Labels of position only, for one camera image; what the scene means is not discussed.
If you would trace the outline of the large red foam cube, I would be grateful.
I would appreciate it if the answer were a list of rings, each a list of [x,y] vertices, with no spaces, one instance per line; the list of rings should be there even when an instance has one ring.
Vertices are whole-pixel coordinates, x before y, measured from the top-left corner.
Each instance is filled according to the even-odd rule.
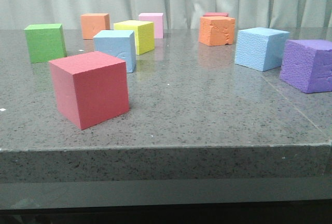
[[[99,51],[49,61],[58,111],[81,130],[129,110],[126,62]]]

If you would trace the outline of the smooth orange foam cube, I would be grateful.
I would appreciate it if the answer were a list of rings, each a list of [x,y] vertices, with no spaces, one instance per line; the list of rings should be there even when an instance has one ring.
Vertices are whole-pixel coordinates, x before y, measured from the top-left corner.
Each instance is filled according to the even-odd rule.
[[[83,39],[93,39],[102,30],[110,30],[108,13],[86,13],[80,16]]]

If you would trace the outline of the rough light blue foam cube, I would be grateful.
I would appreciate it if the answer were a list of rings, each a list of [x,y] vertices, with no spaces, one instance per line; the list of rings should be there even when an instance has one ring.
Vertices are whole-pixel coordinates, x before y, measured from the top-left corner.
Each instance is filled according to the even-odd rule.
[[[288,31],[265,27],[239,30],[234,63],[261,72],[280,67],[289,36]]]

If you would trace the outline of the yellow foam cube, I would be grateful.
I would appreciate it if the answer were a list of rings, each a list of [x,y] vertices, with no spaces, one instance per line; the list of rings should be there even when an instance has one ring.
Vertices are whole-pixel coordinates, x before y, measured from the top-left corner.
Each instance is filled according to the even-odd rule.
[[[127,20],[113,24],[115,30],[133,30],[136,54],[141,55],[155,48],[154,23],[151,21]]]

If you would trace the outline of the purple foam cube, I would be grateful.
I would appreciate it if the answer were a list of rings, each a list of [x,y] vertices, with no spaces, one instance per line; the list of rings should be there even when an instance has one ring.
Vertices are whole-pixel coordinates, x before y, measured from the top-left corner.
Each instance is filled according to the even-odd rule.
[[[279,78],[303,93],[331,91],[331,42],[287,40]]]

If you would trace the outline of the green foam cube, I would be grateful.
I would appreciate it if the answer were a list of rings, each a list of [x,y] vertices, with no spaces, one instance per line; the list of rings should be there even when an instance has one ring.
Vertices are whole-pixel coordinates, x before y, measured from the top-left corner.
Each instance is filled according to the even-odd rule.
[[[24,29],[24,33],[31,63],[67,56],[61,23],[31,24]]]

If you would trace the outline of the pink foam cube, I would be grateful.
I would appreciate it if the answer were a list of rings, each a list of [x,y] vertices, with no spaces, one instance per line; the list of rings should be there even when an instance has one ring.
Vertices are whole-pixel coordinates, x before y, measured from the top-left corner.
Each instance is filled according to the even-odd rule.
[[[139,14],[140,21],[150,21],[154,23],[154,38],[163,39],[163,13],[143,12]]]

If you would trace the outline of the rough orange foam cube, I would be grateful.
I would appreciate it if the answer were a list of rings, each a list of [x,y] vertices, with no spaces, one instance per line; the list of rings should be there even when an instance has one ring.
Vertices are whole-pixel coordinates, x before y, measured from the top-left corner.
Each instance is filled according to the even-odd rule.
[[[232,45],[235,25],[236,20],[231,17],[201,17],[198,42],[207,46]]]

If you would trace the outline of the far red foam cube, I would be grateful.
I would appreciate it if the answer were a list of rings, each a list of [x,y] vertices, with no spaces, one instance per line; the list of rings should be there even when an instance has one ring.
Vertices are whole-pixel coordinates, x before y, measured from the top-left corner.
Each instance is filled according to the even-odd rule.
[[[206,12],[204,17],[228,17],[229,13],[227,12]]]

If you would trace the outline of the smooth light blue foam cube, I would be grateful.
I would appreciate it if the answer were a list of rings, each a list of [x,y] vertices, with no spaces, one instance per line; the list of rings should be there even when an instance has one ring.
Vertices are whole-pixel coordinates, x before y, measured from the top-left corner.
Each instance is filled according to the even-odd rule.
[[[93,37],[95,51],[125,60],[127,73],[136,68],[136,50],[133,30],[102,30]]]

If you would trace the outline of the grey pleated curtain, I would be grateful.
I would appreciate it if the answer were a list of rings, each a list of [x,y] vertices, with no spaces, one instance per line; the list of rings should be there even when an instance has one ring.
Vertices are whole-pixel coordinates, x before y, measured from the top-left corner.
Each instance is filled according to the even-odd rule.
[[[329,27],[331,0],[1,0],[1,29],[62,23],[78,29],[84,13],[108,13],[112,22],[161,12],[168,29],[195,29],[206,12],[227,12],[240,28]]]

